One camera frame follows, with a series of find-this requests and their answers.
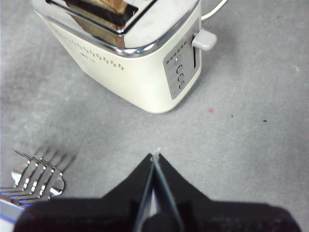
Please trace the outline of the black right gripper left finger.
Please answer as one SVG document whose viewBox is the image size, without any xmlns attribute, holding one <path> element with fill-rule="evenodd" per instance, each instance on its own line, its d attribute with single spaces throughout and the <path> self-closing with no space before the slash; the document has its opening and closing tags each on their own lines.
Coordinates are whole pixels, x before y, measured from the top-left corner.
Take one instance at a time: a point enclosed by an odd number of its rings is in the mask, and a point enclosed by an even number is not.
<svg viewBox="0 0 309 232">
<path fill-rule="evenodd" d="M 148 154 L 131 174 L 101 198 L 34 203 L 17 220 L 16 232 L 133 232 L 142 222 L 153 174 Z"/>
</svg>

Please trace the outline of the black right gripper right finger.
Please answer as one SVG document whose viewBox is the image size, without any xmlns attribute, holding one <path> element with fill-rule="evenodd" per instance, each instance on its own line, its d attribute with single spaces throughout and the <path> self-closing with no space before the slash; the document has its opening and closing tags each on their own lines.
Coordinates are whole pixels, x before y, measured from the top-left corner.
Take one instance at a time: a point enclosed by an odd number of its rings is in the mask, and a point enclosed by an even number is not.
<svg viewBox="0 0 309 232">
<path fill-rule="evenodd" d="M 155 171 L 167 207 L 182 232 L 299 232 L 293 216 L 267 203 L 215 201 L 190 184 L 161 155 Z"/>
</svg>

